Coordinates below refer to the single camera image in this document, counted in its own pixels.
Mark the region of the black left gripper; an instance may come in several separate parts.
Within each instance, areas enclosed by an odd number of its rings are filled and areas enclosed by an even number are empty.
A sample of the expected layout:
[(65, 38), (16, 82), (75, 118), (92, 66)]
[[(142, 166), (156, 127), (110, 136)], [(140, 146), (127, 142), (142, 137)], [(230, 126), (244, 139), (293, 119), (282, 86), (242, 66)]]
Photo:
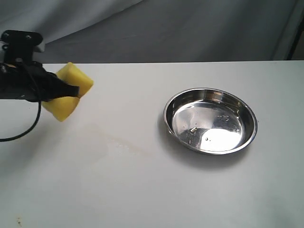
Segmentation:
[(39, 62), (26, 65), (0, 64), (1, 100), (50, 101), (62, 97), (78, 97), (79, 87), (69, 85)]

